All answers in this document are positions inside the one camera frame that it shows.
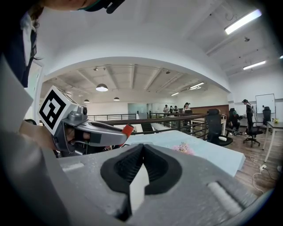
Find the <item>black office chair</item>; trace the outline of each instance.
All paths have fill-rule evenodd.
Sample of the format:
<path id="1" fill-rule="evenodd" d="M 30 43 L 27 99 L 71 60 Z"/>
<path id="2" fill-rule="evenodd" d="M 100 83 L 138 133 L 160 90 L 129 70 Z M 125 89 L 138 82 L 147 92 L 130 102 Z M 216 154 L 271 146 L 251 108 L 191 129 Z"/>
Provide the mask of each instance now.
<path id="1" fill-rule="evenodd" d="M 218 109 L 210 109 L 207 111 L 207 123 L 208 123 L 208 135 L 207 141 L 210 143 L 214 143 L 219 146 L 226 146 L 233 142 L 233 139 L 228 137 L 228 133 L 231 131 L 227 129 L 226 136 L 221 135 L 222 126 L 221 126 L 221 115 Z M 219 137 L 225 137 L 227 140 L 220 140 Z"/>
<path id="2" fill-rule="evenodd" d="M 263 124 L 265 126 L 267 126 L 267 122 L 271 122 L 271 110 L 269 109 L 269 107 L 264 107 L 264 110 L 262 111 L 263 115 L 264 115 L 264 121 Z"/>
<path id="3" fill-rule="evenodd" d="M 263 134 L 263 131 L 260 130 L 260 126 L 254 127 L 253 124 L 254 122 L 252 122 L 252 117 L 248 117 L 248 127 L 247 127 L 247 135 L 251 136 L 251 138 L 246 138 L 245 140 L 243 140 L 243 143 L 245 143 L 246 141 L 251 141 L 251 147 L 253 145 L 253 142 L 258 143 L 258 146 L 260 146 L 260 142 L 258 142 L 255 138 L 258 134 Z"/>

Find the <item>person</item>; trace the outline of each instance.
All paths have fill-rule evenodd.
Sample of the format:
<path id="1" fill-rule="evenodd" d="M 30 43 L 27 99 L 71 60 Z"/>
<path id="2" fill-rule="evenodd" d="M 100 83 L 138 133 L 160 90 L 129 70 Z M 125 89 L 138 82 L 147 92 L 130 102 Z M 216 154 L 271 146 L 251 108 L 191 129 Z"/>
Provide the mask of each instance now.
<path id="1" fill-rule="evenodd" d="M 11 34 L 10 42 L 3 49 L 3 54 L 11 70 L 21 82 L 23 87 L 28 85 L 28 76 L 31 63 L 36 55 L 38 19 L 44 7 L 61 11 L 86 10 L 97 11 L 102 7 L 99 0 L 39 0 L 34 4 L 19 21 L 17 30 Z M 40 147 L 48 147 L 55 150 L 52 135 L 44 126 L 33 125 L 23 121 L 19 133 L 34 140 Z M 66 129 L 67 141 L 75 138 L 73 128 Z M 90 139 L 89 133 L 83 134 L 84 139 Z"/>
<path id="2" fill-rule="evenodd" d="M 175 112 L 175 113 L 178 113 L 178 112 L 179 112 L 179 109 L 178 109 L 178 107 L 177 107 L 177 106 L 175 106 L 175 107 L 174 107 L 173 112 Z"/>
<path id="3" fill-rule="evenodd" d="M 240 117 L 237 114 L 237 111 L 233 111 L 233 115 L 228 119 L 229 128 L 233 129 L 236 127 L 236 131 L 234 132 L 236 135 L 242 135 L 243 133 L 239 131 L 240 127 Z"/>
<path id="4" fill-rule="evenodd" d="M 244 105 L 246 105 L 246 116 L 248 119 L 248 127 L 246 129 L 245 134 L 247 134 L 247 131 L 252 127 L 252 115 L 253 115 L 253 107 L 251 106 L 251 104 L 248 102 L 247 99 L 243 100 Z"/>
<path id="5" fill-rule="evenodd" d="M 184 108 L 183 108 L 183 113 L 186 113 L 186 111 L 191 110 L 190 107 L 189 107 L 189 105 L 190 105 L 190 104 L 189 104 L 188 102 L 185 103 Z"/>
<path id="6" fill-rule="evenodd" d="M 169 108 L 168 105 L 166 104 L 165 107 L 163 108 L 164 113 L 169 113 Z"/>

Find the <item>seated person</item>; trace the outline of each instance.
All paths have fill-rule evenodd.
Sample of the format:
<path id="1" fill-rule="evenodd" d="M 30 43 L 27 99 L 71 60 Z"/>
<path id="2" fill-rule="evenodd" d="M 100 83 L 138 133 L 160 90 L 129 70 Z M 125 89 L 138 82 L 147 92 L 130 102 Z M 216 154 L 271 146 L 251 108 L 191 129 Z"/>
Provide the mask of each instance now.
<path id="1" fill-rule="evenodd" d="M 228 127 L 231 128 L 231 129 L 236 127 L 236 131 L 239 132 L 240 119 L 241 118 L 237 114 L 237 111 L 233 111 L 233 115 L 231 117 L 229 117 L 229 120 L 228 120 Z"/>

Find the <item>white desk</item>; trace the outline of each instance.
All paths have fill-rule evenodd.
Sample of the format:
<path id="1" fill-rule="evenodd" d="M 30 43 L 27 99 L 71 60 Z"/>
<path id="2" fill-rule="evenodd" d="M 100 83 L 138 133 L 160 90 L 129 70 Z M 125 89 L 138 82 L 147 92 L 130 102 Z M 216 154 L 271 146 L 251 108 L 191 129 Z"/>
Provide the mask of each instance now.
<path id="1" fill-rule="evenodd" d="M 180 145 L 182 142 L 189 144 L 196 156 L 207 159 L 233 177 L 236 175 L 237 170 L 241 170 L 245 161 L 245 156 L 241 152 L 203 141 L 177 130 L 155 134 L 131 135 L 126 144 L 153 143 L 154 145 L 172 149 L 173 146 Z"/>
<path id="2" fill-rule="evenodd" d="M 195 122 L 195 123 L 202 123 L 202 122 L 204 122 L 204 118 L 198 118 L 196 120 L 191 120 L 191 122 L 192 123 L 193 122 Z M 221 124 L 222 124 L 222 135 L 225 136 L 226 119 L 221 119 Z"/>
<path id="3" fill-rule="evenodd" d="M 272 148 L 272 145 L 273 145 L 273 140 L 274 140 L 275 132 L 276 132 L 276 131 L 283 131 L 283 122 L 279 122 L 279 123 L 267 122 L 267 129 L 266 129 L 264 147 L 263 147 L 262 150 L 265 149 L 266 140 L 267 140 L 267 137 L 268 137 L 268 134 L 269 134 L 269 132 L 268 132 L 268 131 L 269 131 L 269 128 L 272 128 L 272 137 L 271 137 L 270 146 L 269 146 L 269 149 L 268 149 L 268 152 L 267 152 L 267 155 L 266 155 L 266 157 L 265 157 L 264 162 L 266 162 L 267 159 L 268 159 L 268 157 L 269 157 L 269 154 L 270 154 L 270 151 L 271 151 L 271 148 Z"/>

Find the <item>fluorescent light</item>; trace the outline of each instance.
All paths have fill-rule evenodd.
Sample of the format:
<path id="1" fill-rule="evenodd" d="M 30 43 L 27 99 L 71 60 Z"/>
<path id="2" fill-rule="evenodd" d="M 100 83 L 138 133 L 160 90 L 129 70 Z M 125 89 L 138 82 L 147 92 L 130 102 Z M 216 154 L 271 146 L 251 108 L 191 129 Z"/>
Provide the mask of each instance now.
<path id="1" fill-rule="evenodd" d="M 198 90 L 198 89 L 200 89 L 201 87 L 194 87 L 194 88 L 191 88 L 191 89 L 189 89 L 189 90 Z"/>
<path id="2" fill-rule="evenodd" d="M 190 89 L 191 89 L 191 88 L 198 87 L 198 86 L 201 86 L 201 85 L 203 85 L 203 84 L 204 84 L 204 83 L 200 83 L 200 84 L 194 85 L 194 86 L 190 87 Z"/>
<path id="3" fill-rule="evenodd" d="M 246 16 L 244 16 L 243 18 L 239 19 L 238 21 L 236 21 L 235 23 L 231 24 L 229 27 L 227 27 L 225 29 L 227 34 L 231 34 L 233 31 L 237 30 L 238 28 L 240 28 L 241 26 L 244 26 L 245 24 L 247 24 L 248 22 L 251 22 L 252 20 L 258 18 L 261 16 L 261 12 L 259 9 L 247 14 Z"/>
<path id="4" fill-rule="evenodd" d="M 256 67 L 256 66 L 265 64 L 265 63 L 266 63 L 266 61 L 262 61 L 262 62 L 259 62 L 259 63 L 256 63 L 256 64 L 252 64 L 252 65 L 250 65 L 250 66 L 244 67 L 243 69 L 244 69 L 244 70 L 247 70 L 247 69 L 250 69 L 250 68 L 253 68 L 253 67 Z"/>

